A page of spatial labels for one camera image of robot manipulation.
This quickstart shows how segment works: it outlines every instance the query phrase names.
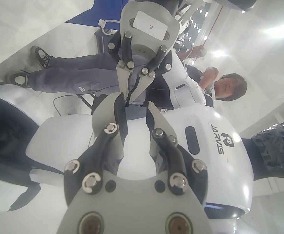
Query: metal screw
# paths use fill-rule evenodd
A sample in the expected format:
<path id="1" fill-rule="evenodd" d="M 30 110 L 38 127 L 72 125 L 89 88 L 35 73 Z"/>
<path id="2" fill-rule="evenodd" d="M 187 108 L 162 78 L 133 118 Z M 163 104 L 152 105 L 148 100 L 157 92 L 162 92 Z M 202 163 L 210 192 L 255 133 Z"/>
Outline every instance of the metal screw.
<path id="1" fill-rule="evenodd" d="M 141 72 L 142 72 L 143 75 L 147 75 L 148 74 L 148 68 L 143 68 Z"/>
<path id="2" fill-rule="evenodd" d="M 71 171 L 73 174 L 79 170 L 80 163 L 78 160 L 71 160 L 65 166 L 65 171 Z"/>
<path id="3" fill-rule="evenodd" d="M 156 129 L 156 131 L 155 131 L 155 136 L 157 136 L 157 137 L 162 137 L 162 135 L 163 135 L 163 131 L 162 131 L 162 129 Z"/>
<path id="4" fill-rule="evenodd" d="M 113 134 L 117 130 L 117 125 L 115 123 L 110 123 L 106 129 L 104 129 L 104 132 L 107 134 Z"/>
<path id="5" fill-rule="evenodd" d="M 126 65 L 124 60 L 122 60 L 122 59 L 118 63 L 119 63 L 120 67 L 125 67 L 125 65 Z"/>
<path id="6" fill-rule="evenodd" d="M 115 44 L 114 43 L 108 43 L 108 48 L 110 48 L 110 50 L 114 50 L 115 48 Z"/>
<path id="7" fill-rule="evenodd" d="M 163 51 L 163 52 L 166 52 L 168 50 L 168 48 L 165 45 L 162 45 L 160 47 L 160 50 Z"/>
<path id="8" fill-rule="evenodd" d="M 92 189 L 96 186 L 96 184 L 101 181 L 101 176 L 96 173 L 92 172 L 86 175 L 82 181 L 82 189 L 86 193 L 92 193 Z"/>
<path id="9" fill-rule="evenodd" d="M 126 31 L 126 32 L 124 33 L 124 36 L 125 36 L 126 38 L 132 38 L 132 33 L 128 30 L 128 31 Z"/>
<path id="10" fill-rule="evenodd" d="M 171 68 L 172 68 L 171 64 L 167 63 L 167 64 L 165 65 L 165 69 L 166 69 L 166 70 L 170 70 Z"/>
<path id="11" fill-rule="evenodd" d="M 154 78 L 155 75 L 156 75 L 156 73 L 155 73 L 154 71 L 152 71 L 152 72 L 150 72 L 148 75 L 149 75 L 151 78 Z"/>
<path id="12" fill-rule="evenodd" d="M 183 174 L 175 172 L 170 176 L 170 185 L 184 191 L 187 188 L 187 179 Z"/>
<path id="13" fill-rule="evenodd" d="M 199 173 L 199 172 L 201 172 L 203 170 L 206 170 L 207 166 L 206 166 L 206 164 L 203 161 L 201 161 L 199 159 L 195 159 L 192 162 L 192 168 L 193 168 L 193 170 L 195 172 Z"/>
<path id="14" fill-rule="evenodd" d="M 127 63 L 127 67 L 128 67 L 128 69 L 133 69 L 134 68 L 134 62 L 133 61 L 129 61 Z"/>
<path id="15" fill-rule="evenodd" d="M 176 143 L 177 143 L 177 139 L 176 139 L 175 136 L 170 135 L 170 136 L 169 136 L 169 139 L 170 139 L 170 141 L 171 141 L 173 144 L 176 144 Z"/>

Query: gray pants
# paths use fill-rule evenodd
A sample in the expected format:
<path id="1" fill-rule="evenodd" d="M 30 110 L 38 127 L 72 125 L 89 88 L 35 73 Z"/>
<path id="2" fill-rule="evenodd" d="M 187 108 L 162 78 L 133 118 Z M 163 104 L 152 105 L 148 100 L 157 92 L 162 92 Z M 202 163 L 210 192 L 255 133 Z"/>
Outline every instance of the gray pants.
<path id="1" fill-rule="evenodd" d="M 133 56 L 135 68 L 130 80 L 134 86 L 140 70 L 147 64 L 141 56 Z M 46 93 L 66 92 L 70 94 L 86 94 L 101 90 L 95 94 L 109 95 L 119 92 L 116 73 L 116 62 L 109 54 L 100 53 L 77 58 L 52 58 L 50 68 L 32 72 L 29 85 L 35 91 Z M 145 101 L 143 92 L 135 101 L 142 104 Z"/>

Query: jarvis logo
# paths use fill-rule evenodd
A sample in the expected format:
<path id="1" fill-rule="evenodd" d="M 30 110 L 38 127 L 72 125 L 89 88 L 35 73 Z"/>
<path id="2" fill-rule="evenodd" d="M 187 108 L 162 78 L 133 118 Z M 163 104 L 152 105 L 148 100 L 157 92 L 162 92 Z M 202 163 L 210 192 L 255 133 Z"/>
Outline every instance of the jarvis logo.
<path id="1" fill-rule="evenodd" d="M 218 153 L 220 155 L 223 155 L 224 154 L 224 150 L 223 150 L 223 145 L 222 145 L 222 141 L 221 141 L 221 137 L 220 137 L 218 128 L 216 126 L 213 126 L 212 124 L 211 124 L 211 128 L 213 130 L 214 138 L 216 140 L 216 144 L 217 144 L 217 147 L 218 147 Z M 227 145 L 229 147 L 234 147 L 233 139 L 232 139 L 232 137 L 229 134 L 222 133 L 221 136 L 225 137 L 225 139 L 223 140 L 225 145 Z"/>
<path id="2" fill-rule="evenodd" d="M 234 141 L 233 141 L 232 137 L 229 134 L 222 133 L 221 136 L 222 137 L 226 137 L 226 139 L 223 140 L 225 145 L 227 145 L 229 147 L 234 147 Z"/>

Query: white label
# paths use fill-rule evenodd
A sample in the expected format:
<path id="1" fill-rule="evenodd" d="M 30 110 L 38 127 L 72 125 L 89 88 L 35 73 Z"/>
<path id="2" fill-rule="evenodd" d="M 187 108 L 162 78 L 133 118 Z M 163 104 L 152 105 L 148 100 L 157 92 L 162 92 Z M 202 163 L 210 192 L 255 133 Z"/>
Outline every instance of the white label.
<path id="1" fill-rule="evenodd" d="M 142 11 L 138 11 L 133 22 L 133 27 L 151 35 L 154 38 L 163 40 L 165 33 L 167 32 L 168 26 L 159 20 L 147 15 Z"/>

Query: black shoe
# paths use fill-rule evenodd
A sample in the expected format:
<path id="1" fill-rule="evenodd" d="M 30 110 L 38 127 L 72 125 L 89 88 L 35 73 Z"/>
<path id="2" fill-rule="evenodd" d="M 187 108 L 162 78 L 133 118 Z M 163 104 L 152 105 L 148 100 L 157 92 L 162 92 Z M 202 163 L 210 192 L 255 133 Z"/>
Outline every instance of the black shoe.
<path id="1" fill-rule="evenodd" d="M 24 87 L 24 88 L 31 88 L 28 84 L 29 80 L 29 72 L 23 71 L 20 73 L 15 73 L 9 76 L 8 80 L 11 84 Z"/>
<path id="2" fill-rule="evenodd" d="M 32 48 L 30 48 L 30 53 L 42 69 L 50 68 L 49 63 L 52 56 L 47 54 L 45 50 L 38 46 L 32 46 Z"/>

